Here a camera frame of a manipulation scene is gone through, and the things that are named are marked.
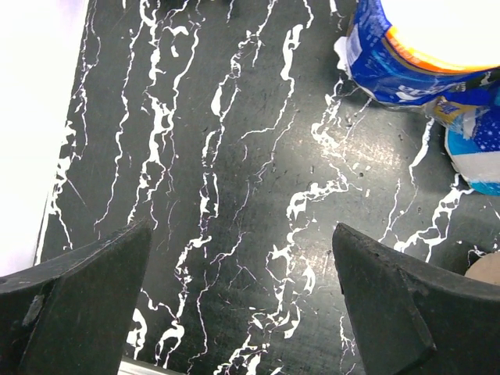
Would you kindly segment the light blue roll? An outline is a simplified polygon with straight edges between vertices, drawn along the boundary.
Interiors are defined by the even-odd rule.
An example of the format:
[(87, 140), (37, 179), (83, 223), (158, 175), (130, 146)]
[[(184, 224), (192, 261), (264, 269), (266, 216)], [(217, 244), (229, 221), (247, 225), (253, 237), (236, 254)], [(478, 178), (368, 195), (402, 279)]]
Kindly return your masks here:
[(499, 84), (446, 91), (430, 114), (446, 127), (445, 149), (465, 182), (499, 195)]

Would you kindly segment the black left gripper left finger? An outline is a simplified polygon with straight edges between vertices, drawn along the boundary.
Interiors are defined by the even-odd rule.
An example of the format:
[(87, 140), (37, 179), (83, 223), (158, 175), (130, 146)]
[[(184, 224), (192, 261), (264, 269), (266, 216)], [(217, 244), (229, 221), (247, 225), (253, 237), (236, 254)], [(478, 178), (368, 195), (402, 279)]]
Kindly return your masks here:
[(3, 374), (116, 374), (148, 266), (138, 220), (1, 278)]

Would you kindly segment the blue Tempo roll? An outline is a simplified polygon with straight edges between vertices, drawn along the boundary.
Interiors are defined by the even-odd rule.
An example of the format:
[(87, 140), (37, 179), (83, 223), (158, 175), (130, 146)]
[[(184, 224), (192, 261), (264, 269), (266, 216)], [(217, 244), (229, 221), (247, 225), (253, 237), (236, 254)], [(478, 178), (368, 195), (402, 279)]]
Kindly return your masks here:
[(381, 103), (426, 105), (498, 70), (498, 27), (497, 1), (359, 1), (347, 71)]

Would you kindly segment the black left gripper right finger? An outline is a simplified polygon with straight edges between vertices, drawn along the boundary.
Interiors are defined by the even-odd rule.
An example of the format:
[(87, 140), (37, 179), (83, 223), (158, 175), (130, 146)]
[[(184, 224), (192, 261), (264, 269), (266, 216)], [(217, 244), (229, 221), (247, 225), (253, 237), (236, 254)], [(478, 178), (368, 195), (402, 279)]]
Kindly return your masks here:
[(499, 288), (339, 223), (332, 248), (368, 374), (497, 374)]

